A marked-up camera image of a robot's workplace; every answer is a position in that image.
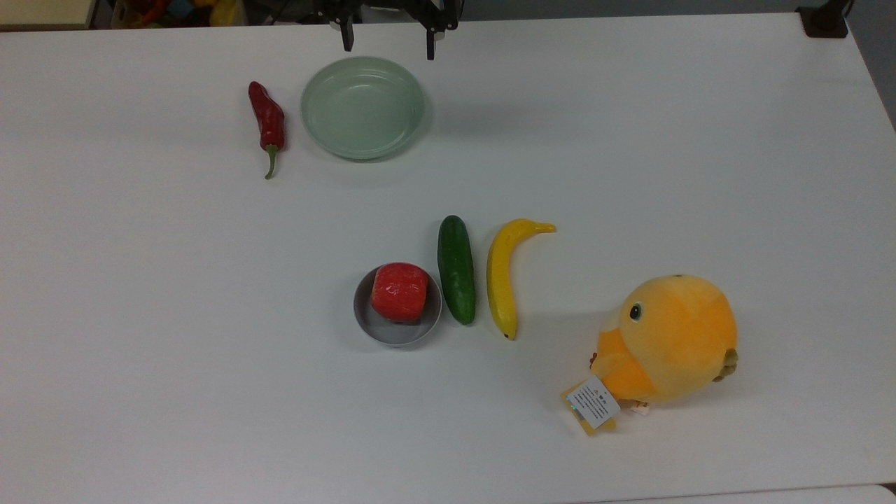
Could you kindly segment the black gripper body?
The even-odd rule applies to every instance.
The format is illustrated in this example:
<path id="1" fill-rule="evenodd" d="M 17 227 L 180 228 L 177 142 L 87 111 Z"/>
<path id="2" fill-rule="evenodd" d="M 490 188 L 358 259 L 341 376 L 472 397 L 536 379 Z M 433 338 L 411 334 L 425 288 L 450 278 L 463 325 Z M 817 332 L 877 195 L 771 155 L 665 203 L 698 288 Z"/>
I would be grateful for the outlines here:
<path id="1" fill-rule="evenodd" d="M 314 12 L 338 26 L 352 25 L 362 6 L 406 13 L 426 31 L 457 29 L 464 1 L 311 1 Z"/>

